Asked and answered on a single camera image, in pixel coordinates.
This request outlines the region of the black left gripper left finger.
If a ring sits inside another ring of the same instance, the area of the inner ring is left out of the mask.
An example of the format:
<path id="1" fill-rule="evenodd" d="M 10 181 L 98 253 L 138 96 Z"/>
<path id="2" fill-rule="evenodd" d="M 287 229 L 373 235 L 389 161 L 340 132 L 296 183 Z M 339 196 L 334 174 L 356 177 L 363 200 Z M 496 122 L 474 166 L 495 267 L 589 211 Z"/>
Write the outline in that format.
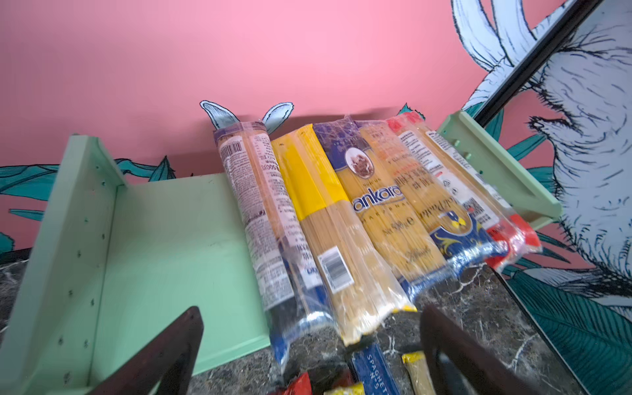
<path id="1" fill-rule="evenodd" d="M 184 311 L 92 394 L 186 394 L 204 325 L 197 306 Z"/>

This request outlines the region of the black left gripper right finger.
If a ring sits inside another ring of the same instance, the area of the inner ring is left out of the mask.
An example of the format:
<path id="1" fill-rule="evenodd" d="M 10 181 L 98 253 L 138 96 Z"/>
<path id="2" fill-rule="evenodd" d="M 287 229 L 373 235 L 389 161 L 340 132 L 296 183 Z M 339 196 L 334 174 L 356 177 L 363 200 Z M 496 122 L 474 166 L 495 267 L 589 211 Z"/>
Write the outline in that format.
<path id="1" fill-rule="evenodd" d="M 426 364 L 437 394 L 452 394 L 443 364 L 446 356 L 459 373 L 480 394 L 535 394 L 537 391 L 521 380 L 480 346 L 438 308 L 429 304 L 421 312 L 421 344 Z"/>

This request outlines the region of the yellow-top spaghetti bag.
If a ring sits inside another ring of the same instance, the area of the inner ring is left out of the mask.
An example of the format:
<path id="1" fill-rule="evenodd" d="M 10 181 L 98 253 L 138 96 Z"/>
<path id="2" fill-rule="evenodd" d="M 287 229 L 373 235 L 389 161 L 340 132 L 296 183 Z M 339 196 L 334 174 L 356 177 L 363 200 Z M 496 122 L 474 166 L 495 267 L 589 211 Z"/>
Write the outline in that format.
<path id="1" fill-rule="evenodd" d="M 352 208 L 312 125 L 273 140 L 287 192 L 347 346 L 415 308 Z"/>

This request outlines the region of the blue-ended chinese label spaghetti bag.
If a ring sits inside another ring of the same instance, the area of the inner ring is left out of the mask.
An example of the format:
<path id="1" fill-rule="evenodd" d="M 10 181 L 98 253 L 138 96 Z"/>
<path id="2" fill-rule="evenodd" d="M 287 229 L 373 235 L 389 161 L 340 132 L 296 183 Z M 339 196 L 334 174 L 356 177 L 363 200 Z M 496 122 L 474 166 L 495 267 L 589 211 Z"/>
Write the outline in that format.
<path id="1" fill-rule="evenodd" d="M 358 121 L 356 125 L 449 264 L 460 271 L 488 258 L 507 255 L 507 243 L 495 241 L 487 234 L 465 207 L 411 154 L 387 122 Z"/>

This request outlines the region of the red-ended spaghetti bag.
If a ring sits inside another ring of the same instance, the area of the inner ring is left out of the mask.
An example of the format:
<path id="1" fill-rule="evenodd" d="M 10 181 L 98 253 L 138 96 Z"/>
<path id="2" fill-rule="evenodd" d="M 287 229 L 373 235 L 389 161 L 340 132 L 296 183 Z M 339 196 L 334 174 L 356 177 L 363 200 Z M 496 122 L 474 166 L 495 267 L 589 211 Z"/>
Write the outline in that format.
<path id="1" fill-rule="evenodd" d="M 487 259 L 489 267 L 501 273 L 524 255 L 543 251 L 537 232 L 528 222 L 420 115 L 404 113 L 388 118 L 387 124 L 412 156 L 449 190 L 487 234 L 507 245 L 507 255 Z"/>

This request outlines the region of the ankara blue yellow spaghetti bag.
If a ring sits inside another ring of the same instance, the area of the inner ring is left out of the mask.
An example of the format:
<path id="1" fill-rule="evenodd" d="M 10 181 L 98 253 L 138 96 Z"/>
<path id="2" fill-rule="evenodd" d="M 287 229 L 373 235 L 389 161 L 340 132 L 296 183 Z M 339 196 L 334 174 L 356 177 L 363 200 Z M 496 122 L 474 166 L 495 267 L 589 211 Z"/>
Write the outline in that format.
<path id="1" fill-rule="evenodd" d="M 353 211 L 414 302 L 448 276 L 444 256 L 351 118 L 316 123 L 313 130 Z"/>

